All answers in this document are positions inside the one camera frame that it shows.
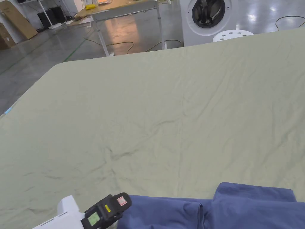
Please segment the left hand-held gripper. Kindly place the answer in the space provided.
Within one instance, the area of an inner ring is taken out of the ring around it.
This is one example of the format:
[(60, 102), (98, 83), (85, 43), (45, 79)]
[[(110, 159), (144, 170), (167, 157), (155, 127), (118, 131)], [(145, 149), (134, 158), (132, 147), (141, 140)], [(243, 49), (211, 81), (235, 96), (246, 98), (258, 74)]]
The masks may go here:
[(132, 205), (130, 196), (123, 192), (108, 195), (85, 213), (81, 213), (72, 195), (59, 202), (57, 216), (34, 227), (34, 229), (83, 229), (109, 228), (122, 218), (123, 213)]

